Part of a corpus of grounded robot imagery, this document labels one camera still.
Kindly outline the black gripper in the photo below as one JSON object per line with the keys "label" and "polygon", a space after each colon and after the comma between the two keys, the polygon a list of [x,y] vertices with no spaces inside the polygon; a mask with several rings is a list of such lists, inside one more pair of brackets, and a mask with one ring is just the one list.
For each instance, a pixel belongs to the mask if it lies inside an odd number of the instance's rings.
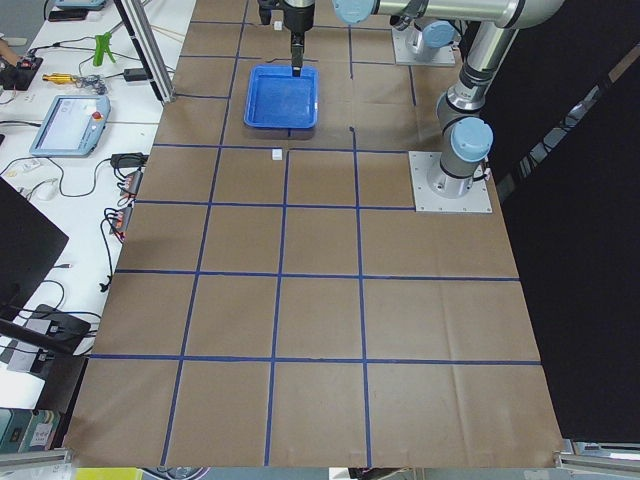
{"label": "black gripper", "polygon": [[283,25],[291,32],[292,76],[301,76],[304,64],[305,35],[313,27],[314,0],[258,0],[262,25],[271,23],[272,11],[283,12]]}

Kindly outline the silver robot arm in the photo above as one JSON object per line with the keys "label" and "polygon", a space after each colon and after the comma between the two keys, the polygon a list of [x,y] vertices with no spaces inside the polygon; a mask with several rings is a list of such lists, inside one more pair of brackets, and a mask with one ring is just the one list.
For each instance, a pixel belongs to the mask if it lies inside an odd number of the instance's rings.
{"label": "silver robot arm", "polygon": [[493,141],[491,126],[479,118],[486,92],[517,33],[523,1],[334,1],[336,16],[355,25],[371,15],[385,15],[400,31],[424,18],[480,23],[458,81],[442,94],[437,117],[443,134],[440,159],[427,173],[430,189],[443,198],[466,195],[477,180]]}
{"label": "silver robot arm", "polygon": [[403,30],[395,30],[394,48],[414,56],[435,54],[449,47],[458,32],[448,20],[421,17],[413,20]]}

